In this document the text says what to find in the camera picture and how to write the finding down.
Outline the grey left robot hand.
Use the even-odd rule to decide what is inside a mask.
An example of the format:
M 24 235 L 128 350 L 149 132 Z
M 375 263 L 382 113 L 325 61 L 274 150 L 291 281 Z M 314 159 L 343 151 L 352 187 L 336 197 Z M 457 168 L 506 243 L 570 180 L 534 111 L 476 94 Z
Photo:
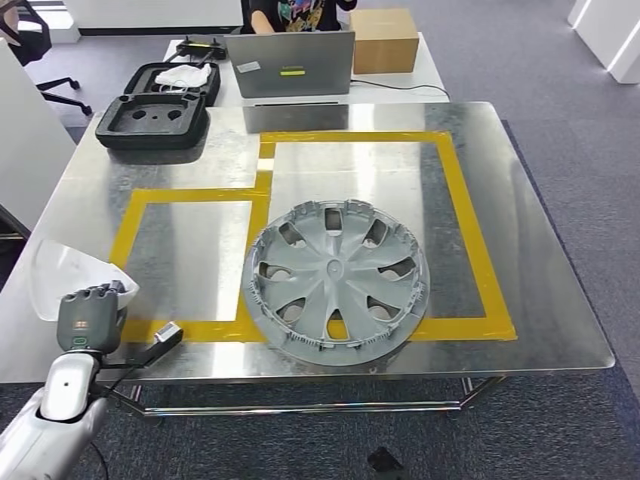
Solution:
M 127 315 L 126 307 L 118 306 L 118 295 L 125 292 L 122 282 L 113 280 L 64 295 L 58 311 L 58 345 L 63 351 L 115 351 Z

